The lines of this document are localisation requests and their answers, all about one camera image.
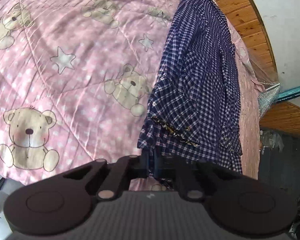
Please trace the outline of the navy checked shirt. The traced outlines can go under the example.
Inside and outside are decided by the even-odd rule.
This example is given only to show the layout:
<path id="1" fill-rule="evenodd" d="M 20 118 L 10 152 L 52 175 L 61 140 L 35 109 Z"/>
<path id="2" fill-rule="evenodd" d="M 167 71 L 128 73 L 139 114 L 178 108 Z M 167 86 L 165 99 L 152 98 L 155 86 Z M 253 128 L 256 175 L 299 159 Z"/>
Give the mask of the navy checked shirt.
<path id="1" fill-rule="evenodd" d="M 137 147 L 242 172 L 235 52 L 213 0 L 180 0 Z"/>

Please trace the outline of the wooden side panel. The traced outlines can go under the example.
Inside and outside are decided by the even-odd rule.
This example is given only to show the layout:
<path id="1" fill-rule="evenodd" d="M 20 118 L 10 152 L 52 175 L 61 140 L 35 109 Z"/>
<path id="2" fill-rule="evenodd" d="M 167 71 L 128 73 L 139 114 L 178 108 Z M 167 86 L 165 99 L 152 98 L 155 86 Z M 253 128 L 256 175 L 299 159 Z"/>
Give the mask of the wooden side panel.
<path id="1" fill-rule="evenodd" d="M 260 120 L 260 127 L 300 136 L 300 107 L 290 103 L 276 103 Z"/>

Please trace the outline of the teal rolled mat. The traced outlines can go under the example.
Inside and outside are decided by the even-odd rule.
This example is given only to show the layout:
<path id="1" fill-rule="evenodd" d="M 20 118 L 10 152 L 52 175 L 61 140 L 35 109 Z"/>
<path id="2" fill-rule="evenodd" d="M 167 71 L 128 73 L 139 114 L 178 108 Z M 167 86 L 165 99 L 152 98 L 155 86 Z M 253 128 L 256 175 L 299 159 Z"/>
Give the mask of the teal rolled mat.
<path id="1" fill-rule="evenodd" d="M 278 94 L 276 103 L 282 103 L 285 101 L 296 99 L 298 97 L 300 97 L 300 86 L 286 90 L 284 92 L 280 92 Z"/>

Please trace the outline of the clear bubble wrap sheet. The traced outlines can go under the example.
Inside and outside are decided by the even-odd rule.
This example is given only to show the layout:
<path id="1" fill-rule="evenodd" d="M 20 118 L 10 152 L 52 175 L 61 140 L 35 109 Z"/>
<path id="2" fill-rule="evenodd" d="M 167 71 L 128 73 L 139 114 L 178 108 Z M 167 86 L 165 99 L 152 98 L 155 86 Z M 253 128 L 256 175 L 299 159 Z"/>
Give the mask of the clear bubble wrap sheet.
<path id="1" fill-rule="evenodd" d="M 252 49 L 248 49 L 248 53 L 250 65 L 258 83 L 261 85 L 261 91 L 257 98 L 259 117 L 261 119 L 272 104 L 277 101 L 280 92 L 280 82 L 272 63 L 269 66 L 266 65 Z"/>

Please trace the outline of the pink teddy bear quilt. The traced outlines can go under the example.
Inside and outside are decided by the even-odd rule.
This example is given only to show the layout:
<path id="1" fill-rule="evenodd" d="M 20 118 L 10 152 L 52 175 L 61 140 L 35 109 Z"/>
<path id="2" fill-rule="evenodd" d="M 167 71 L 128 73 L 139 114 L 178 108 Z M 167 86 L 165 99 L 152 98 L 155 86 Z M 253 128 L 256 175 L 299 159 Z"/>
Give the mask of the pink teddy bear quilt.
<path id="1" fill-rule="evenodd" d="M 0 175 L 140 155 L 180 0 L 0 0 Z"/>

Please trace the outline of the wooden panel headboard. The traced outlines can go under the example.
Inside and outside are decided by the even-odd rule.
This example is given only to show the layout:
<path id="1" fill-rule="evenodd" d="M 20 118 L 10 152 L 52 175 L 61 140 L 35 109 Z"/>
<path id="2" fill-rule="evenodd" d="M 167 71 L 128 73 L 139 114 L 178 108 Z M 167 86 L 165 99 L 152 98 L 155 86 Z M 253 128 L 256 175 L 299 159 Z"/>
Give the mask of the wooden panel headboard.
<path id="1" fill-rule="evenodd" d="M 215 0 L 245 43 L 250 58 L 274 81 L 278 73 L 262 17 L 253 0 Z"/>

